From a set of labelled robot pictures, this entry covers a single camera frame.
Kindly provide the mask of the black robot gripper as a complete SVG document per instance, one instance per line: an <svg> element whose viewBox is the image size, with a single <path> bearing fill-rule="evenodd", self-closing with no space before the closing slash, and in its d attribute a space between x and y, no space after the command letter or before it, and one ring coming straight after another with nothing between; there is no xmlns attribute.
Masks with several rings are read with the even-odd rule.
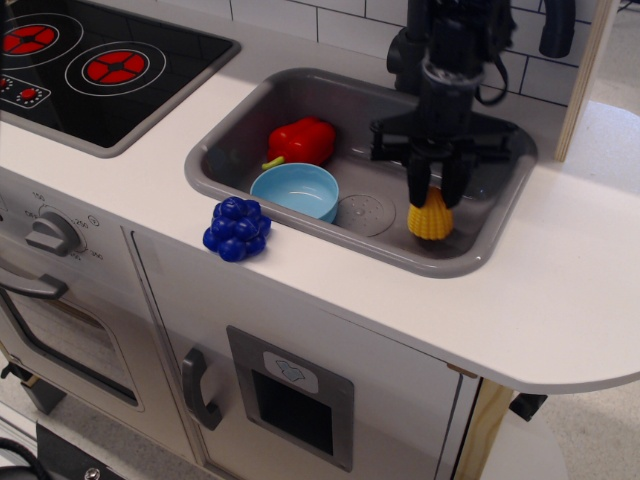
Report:
<svg viewBox="0 0 640 480"><path fill-rule="evenodd" d="M448 209L461 200L473 171L473 155L504 157L518 127L472 111L478 77L425 74L414 110L374 120L371 159L407 167L409 201L423 207L432 162L443 162L441 194Z"/></svg>

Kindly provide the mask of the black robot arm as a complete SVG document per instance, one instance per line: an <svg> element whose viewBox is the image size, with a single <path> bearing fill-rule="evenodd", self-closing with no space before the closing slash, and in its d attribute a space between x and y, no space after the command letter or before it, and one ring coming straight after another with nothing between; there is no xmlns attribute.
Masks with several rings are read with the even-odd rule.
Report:
<svg viewBox="0 0 640 480"><path fill-rule="evenodd" d="M441 195L456 206L483 159L507 160L514 124L473 112L484 68L506 71L501 52L515 24L507 1L411 1L407 25L392 40L387 69L398 91L418 97L415 109L375 120L371 158L398 160L409 202L426 204L431 167L441 165Z"/></svg>

